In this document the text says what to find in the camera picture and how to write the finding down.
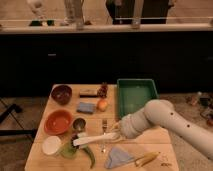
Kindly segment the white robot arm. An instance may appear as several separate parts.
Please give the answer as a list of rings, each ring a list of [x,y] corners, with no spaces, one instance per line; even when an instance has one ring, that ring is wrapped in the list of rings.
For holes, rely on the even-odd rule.
[[[174,132],[213,161],[213,133],[184,119],[168,100],[148,101],[141,109],[117,121],[112,130],[126,139],[135,139],[155,126]]]

